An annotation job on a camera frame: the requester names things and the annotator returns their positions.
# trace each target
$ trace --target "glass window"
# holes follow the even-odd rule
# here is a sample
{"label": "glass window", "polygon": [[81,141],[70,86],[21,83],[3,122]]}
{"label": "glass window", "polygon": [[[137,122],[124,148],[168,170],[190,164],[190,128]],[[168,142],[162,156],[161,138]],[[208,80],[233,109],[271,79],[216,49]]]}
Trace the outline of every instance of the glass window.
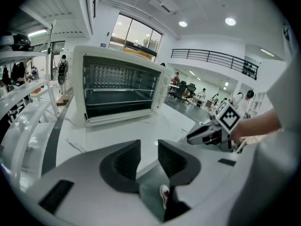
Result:
{"label": "glass window", "polygon": [[53,45],[53,54],[59,54],[60,52],[64,52],[65,42],[54,42]]}
{"label": "glass window", "polygon": [[162,35],[156,31],[152,32],[151,38],[150,38],[150,43],[149,43],[149,49],[152,51],[157,52],[159,48],[159,43],[161,41]]}
{"label": "glass window", "polygon": [[120,39],[126,39],[127,31],[130,27],[132,19],[119,14],[112,36]]}
{"label": "glass window", "polygon": [[109,48],[130,48],[148,53],[155,59],[162,35],[152,28],[119,14],[111,36]]}
{"label": "glass window", "polygon": [[135,20],[132,21],[130,30],[128,31],[127,41],[148,47],[152,29]]}

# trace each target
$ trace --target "white counter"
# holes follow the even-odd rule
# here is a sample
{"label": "white counter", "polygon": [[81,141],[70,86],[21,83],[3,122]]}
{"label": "white counter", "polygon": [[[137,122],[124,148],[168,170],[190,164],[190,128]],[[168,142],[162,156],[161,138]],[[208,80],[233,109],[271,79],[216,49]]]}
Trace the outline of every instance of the white counter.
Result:
{"label": "white counter", "polygon": [[160,112],[152,116],[85,127],[83,124],[78,124],[77,109],[73,98],[59,136],[56,166],[83,150],[93,151],[113,144],[140,139],[141,162],[137,170],[140,171],[158,158],[158,139],[177,142],[186,136],[194,125],[193,120],[163,104]]}

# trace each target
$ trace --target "toaster oven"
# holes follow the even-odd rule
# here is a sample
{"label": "toaster oven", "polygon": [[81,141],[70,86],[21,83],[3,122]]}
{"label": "toaster oven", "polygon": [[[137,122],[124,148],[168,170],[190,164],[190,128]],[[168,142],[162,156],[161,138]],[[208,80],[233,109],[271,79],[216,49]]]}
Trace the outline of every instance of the toaster oven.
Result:
{"label": "toaster oven", "polygon": [[77,46],[72,86],[78,115],[87,125],[154,113],[167,93],[171,71],[134,54]]}

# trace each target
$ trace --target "black railing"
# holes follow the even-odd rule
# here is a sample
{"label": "black railing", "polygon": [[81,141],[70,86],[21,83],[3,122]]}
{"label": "black railing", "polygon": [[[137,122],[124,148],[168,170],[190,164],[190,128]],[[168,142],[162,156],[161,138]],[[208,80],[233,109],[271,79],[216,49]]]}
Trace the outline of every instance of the black railing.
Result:
{"label": "black railing", "polygon": [[222,65],[257,80],[258,66],[232,55],[203,49],[175,48],[171,58],[195,59]]}

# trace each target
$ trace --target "fluorescent light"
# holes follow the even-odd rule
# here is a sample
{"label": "fluorescent light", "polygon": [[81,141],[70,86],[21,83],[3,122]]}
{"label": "fluorescent light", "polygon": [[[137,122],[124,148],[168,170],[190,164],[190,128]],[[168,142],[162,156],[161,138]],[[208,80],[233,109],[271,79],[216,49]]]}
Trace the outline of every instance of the fluorescent light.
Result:
{"label": "fluorescent light", "polygon": [[45,29],[42,29],[42,30],[39,30],[39,31],[36,31],[36,32],[29,33],[27,36],[32,37],[34,35],[38,35],[38,34],[44,33],[44,32],[47,32],[47,31]]}
{"label": "fluorescent light", "polygon": [[180,21],[180,22],[179,22],[179,25],[182,26],[182,27],[186,27],[186,26],[187,26],[187,23],[184,22],[184,21]]}
{"label": "fluorescent light", "polygon": [[234,20],[234,18],[231,18],[231,17],[227,17],[225,22],[227,25],[230,25],[230,26],[234,26],[236,24],[236,21]]}
{"label": "fluorescent light", "polygon": [[265,52],[266,54],[268,54],[268,55],[271,55],[272,57],[274,57],[274,55],[273,54],[271,54],[271,53],[269,53],[268,51],[265,51],[264,49],[260,49],[262,52]]}

